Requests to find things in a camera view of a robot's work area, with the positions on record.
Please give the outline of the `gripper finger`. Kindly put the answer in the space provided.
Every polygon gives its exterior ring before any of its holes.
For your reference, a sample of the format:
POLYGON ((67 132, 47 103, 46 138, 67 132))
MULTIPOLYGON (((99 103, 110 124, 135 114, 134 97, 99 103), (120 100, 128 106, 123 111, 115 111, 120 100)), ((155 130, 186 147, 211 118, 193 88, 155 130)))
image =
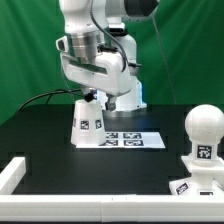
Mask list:
POLYGON ((105 108, 108 111, 114 111, 116 109, 116 97, 110 94, 107 94, 107 101, 105 103, 105 108))
POLYGON ((87 86, 80 86, 86 102, 91 102, 96 99, 96 90, 87 86))

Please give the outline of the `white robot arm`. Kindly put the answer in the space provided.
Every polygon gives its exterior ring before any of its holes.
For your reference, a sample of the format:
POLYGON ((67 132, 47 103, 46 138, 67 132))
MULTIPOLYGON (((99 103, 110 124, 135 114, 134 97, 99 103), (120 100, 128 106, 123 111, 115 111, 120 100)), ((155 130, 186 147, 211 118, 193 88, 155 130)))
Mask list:
POLYGON ((147 106, 137 78, 137 44, 126 24, 150 20, 160 0, 59 0, 65 35, 56 41, 62 71, 84 103, 129 113, 147 106))

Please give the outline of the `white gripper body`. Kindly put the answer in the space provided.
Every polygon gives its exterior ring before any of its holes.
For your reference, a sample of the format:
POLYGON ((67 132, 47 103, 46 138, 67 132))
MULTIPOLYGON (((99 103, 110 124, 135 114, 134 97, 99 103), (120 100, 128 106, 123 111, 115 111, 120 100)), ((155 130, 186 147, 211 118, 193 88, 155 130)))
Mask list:
POLYGON ((62 68, 66 77, 78 84, 92 87, 113 96, 121 96, 131 90, 129 69, 122 71, 122 57, 119 53, 102 53, 93 60, 97 67, 104 68, 106 73, 93 72, 72 64, 74 59, 61 53, 62 68))

